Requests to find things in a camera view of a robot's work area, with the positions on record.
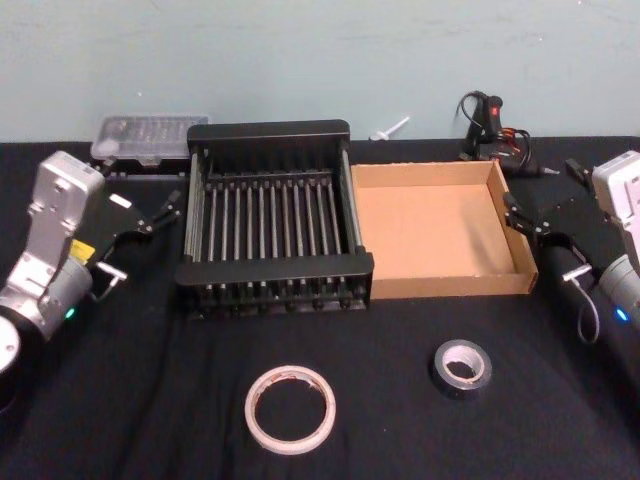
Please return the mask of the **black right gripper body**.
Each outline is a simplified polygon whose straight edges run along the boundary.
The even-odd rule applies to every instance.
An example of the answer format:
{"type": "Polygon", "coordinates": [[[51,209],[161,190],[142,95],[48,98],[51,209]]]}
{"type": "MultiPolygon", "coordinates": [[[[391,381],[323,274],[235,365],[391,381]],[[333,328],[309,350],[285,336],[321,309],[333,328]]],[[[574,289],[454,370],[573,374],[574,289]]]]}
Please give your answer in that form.
{"type": "Polygon", "coordinates": [[[596,280],[625,254],[617,227],[592,195],[570,197],[544,210],[542,222],[549,230],[544,237],[545,245],[571,251],[582,263],[591,266],[596,280]]]}

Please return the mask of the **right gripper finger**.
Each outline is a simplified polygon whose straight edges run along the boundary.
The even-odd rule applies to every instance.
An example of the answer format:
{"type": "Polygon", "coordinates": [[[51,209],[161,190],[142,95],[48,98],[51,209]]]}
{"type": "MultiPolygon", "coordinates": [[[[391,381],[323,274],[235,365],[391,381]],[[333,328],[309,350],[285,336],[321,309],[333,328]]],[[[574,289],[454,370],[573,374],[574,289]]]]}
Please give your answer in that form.
{"type": "Polygon", "coordinates": [[[525,213],[523,207],[511,192],[503,194],[503,203],[505,207],[505,223],[509,228],[519,232],[534,243],[541,242],[542,238],[550,234],[547,226],[534,221],[525,213]]]}
{"type": "Polygon", "coordinates": [[[592,171],[574,158],[566,160],[566,173],[585,189],[592,189],[592,171]]]}

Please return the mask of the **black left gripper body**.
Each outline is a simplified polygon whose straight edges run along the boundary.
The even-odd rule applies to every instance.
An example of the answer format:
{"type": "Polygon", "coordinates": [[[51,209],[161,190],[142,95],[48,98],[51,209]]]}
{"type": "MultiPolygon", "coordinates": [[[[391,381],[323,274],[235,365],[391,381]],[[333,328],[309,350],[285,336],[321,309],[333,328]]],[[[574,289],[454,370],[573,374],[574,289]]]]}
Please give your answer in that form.
{"type": "Polygon", "coordinates": [[[132,202],[105,194],[82,220],[70,256],[84,266],[96,266],[128,242],[150,241],[152,233],[149,220],[132,202]]]}

